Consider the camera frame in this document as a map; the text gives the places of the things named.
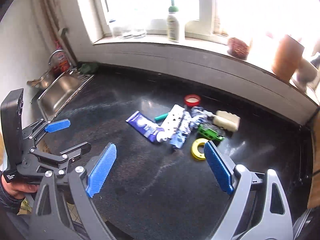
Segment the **left hand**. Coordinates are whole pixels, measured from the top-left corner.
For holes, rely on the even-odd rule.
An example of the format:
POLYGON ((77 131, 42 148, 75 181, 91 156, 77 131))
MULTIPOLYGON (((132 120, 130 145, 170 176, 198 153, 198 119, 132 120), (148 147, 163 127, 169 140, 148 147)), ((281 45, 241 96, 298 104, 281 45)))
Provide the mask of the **left hand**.
POLYGON ((4 176, 1 176, 1 184, 4 191, 17 200, 22 200, 26 194, 36 193, 39 189, 39 185, 31 185, 23 181, 7 183, 4 176))

